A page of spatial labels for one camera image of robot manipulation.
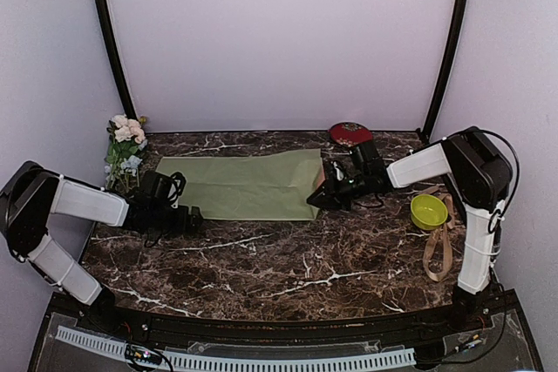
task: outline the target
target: green cloth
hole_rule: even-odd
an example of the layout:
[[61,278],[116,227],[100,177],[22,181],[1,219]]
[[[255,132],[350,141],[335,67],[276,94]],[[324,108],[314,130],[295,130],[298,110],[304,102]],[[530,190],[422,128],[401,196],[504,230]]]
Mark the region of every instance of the green cloth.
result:
[[315,220],[306,203],[322,173],[320,150],[263,157],[164,157],[157,172],[181,172],[179,203],[199,206],[208,220]]

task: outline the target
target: red plate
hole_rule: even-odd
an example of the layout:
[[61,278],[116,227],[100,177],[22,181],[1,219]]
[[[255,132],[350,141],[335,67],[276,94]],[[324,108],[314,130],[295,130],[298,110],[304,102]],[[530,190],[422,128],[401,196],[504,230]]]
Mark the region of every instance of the red plate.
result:
[[341,122],[330,128],[331,140],[339,145],[354,147],[373,139],[368,128],[356,122]]

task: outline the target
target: brown marble surface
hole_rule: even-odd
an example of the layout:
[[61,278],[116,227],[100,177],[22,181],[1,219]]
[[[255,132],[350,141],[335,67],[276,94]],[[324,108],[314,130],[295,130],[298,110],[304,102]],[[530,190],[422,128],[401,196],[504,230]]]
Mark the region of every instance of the brown marble surface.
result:
[[[386,163],[420,147],[414,133],[375,132]],[[144,168],[163,156],[249,156],[321,148],[347,161],[325,132],[154,134]],[[197,236],[144,248],[134,232],[98,226],[83,265],[117,296],[149,312],[249,321],[387,315],[451,302],[465,228],[450,231],[453,268],[440,283],[422,266],[427,235],[410,221],[412,197],[439,179],[385,195],[385,206],[322,211],[311,222],[206,221]],[[374,205],[373,197],[360,200]],[[441,249],[431,264],[440,270]]]

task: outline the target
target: green bowl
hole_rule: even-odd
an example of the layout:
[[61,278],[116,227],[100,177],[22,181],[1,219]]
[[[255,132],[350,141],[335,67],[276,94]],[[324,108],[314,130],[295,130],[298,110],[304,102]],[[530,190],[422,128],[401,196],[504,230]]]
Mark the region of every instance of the green bowl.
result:
[[411,201],[411,220],[421,230],[435,230],[446,222],[447,207],[435,196],[415,196]]

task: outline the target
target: robotic arm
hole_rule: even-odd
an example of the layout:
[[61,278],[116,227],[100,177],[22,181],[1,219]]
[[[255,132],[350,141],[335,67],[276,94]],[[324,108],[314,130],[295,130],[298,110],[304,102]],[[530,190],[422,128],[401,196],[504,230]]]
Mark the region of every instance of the robotic arm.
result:
[[129,198],[89,186],[24,163],[0,192],[0,231],[13,257],[28,260],[45,279],[63,289],[92,312],[114,322],[114,295],[88,274],[49,234],[51,213],[62,213],[139,233],[154,228],[166,233],[195,231],[203,218],[200,208],[178,206],[186,179],[146,172],[141,187]]
[[358,175],[347,176],[338,162],[326,168],[322,185],[308,203],[350,210],[351,200],[368,193],[387,193],[449,174],[466,209],[463,265],[453,292],[455,328],[474,311],[490,282],[490,268],[500,251],[500,218],[507,204],[512,168],[482,130],[471,127],[385,167],[372,140],[351,149]]

